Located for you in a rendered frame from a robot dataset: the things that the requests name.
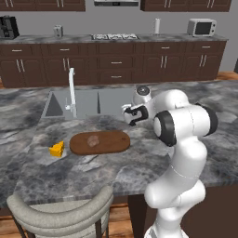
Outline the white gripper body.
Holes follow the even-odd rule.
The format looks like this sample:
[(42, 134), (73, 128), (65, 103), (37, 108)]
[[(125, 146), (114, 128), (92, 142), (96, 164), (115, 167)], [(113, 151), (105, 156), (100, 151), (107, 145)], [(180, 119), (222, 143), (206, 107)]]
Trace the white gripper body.
[(134, 125), (135, 122), (134, 120), (137, 117), (137, 113), (134, 112), (134, 106), (132, 104), (125, 104), (121, 107), (122, 109), (122, 115), (125, 118), (125, 121), (129, 124), (129, 125)]

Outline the brown oval cutting board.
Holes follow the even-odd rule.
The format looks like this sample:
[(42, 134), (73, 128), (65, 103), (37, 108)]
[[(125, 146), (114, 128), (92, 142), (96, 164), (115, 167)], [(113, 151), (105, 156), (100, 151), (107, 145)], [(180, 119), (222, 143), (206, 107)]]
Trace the brown oval cutting board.
[[(89, 147), (87, 139), (93, 135), (99, 137), (99, 145)], [(69, 146), (77, 155), (123, 152), (130, 147), (130, 137), (122, 130), (85, 132), (72, 136)]]

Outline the brown potato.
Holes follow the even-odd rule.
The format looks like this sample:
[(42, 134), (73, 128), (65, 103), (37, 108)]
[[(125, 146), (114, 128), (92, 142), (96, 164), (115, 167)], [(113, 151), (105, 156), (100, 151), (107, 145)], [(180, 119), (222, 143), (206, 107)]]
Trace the brown potato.
[(99, 137), (98, 136), (90, 136), (88, 139), (87, 139), (87, 145), (89, 147), (95, 147), (97, 145), (99, 145)]

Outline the yellow cheese wedge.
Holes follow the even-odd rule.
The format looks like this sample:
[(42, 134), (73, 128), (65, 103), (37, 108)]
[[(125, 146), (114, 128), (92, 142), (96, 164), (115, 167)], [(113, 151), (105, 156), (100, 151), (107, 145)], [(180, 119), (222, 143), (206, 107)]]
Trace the yellow cheese wedge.
[(61, 157), (64, 150), (64, 142), (60, 141), (59, 143), (54, 144), (52, 147), (48, 148), (52, 156)]

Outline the white microwave oven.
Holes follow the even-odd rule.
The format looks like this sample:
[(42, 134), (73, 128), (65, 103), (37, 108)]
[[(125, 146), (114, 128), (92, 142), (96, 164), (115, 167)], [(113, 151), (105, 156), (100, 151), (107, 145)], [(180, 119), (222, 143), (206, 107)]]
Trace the white microwave oven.
[(192, 37), (211, 37), (215, 34), (217, 22), (211, 19), (190, 19), (187, 34)]

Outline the grey sink basin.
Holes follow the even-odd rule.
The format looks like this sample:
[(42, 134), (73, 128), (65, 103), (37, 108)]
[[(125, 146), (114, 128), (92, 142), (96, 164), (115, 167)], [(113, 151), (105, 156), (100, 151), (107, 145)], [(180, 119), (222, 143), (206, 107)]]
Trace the grey sink basin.
[[(121, 107), (132, 102), (134, 91), (134, 87), (74, 90), (77, 119), (84, 120), (88, 116), (96, 115), (120, 116)], [(50, 91), (42, 117), (74, 120), (73, 113), (66, 109), (70, 104), (68, 88)]]

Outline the dark brown base cupboards run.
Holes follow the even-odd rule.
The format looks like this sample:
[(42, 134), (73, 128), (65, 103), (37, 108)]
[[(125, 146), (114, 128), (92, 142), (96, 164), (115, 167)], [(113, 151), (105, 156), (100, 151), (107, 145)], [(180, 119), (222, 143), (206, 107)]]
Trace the dark brown base cupboards run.
[(224, 41), (0, 44), (6, 88), (214, 80)]

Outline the white sink tap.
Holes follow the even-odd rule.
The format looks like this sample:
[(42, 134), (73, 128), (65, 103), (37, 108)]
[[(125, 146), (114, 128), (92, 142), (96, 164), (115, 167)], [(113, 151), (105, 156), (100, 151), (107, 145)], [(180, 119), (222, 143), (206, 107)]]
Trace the white sink tap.
[(70, 87), (70, 96), (71, 96), (71, 103), (66, 103), (65, 110), (70, 111), (73, 114), (73, 117), (77, 117), (77, 110), (76, 110), (76, 99), (75, 99), (75, 92), (74, 92), (74, 68), (69, 70), (69, 87)]

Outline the grey hob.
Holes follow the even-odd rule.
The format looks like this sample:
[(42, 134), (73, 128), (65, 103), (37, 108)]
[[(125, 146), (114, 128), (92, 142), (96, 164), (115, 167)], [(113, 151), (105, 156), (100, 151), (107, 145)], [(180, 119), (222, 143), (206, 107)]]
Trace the grey hob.
[(137, 40), (139, 39), (134, 33), (108, 33), (92, 34), (93, 40)]

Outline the grey range hood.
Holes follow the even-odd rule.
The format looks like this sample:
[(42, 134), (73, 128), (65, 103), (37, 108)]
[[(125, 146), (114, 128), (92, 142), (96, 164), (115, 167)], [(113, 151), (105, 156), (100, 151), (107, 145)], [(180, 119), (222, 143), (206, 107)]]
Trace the grey range hood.
[(139, 0), (94, 0), (96, 7), (137, 7)]

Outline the grey cushioned chair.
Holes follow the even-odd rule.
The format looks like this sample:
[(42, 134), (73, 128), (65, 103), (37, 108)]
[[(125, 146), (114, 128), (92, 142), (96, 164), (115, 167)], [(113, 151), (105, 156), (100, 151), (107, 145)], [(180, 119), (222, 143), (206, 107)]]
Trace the grey cushioned chair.
[(26, 205), (14, 193), (7, 206), (14, 219), (35, 238), (109, 238), (112, 187), (104, 186), (91, 200)]

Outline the dark brown island cabinet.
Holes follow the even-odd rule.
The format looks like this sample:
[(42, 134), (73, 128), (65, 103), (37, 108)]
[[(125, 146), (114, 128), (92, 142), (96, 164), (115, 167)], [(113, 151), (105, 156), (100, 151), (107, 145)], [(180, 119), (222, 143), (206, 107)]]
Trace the dark brown island cabinet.
[[(130, 195), (128, 208), (134, 238), (143, 238), (156, 210), (143, 194)], [(186, 213), (181, 228), (189, 238), (238, 238), (238, 184), (207, 188), (205, 200)]]

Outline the dark brown wall cupboards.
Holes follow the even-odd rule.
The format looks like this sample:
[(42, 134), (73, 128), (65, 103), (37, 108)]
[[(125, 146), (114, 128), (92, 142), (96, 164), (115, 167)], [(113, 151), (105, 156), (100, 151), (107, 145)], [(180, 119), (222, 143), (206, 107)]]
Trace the dark brown wall cupboards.
[(229, 12), (231, 0), (140, 0), (149, 12)]
[(86, 0), (0, 0), (0, 11), (85, 11)]

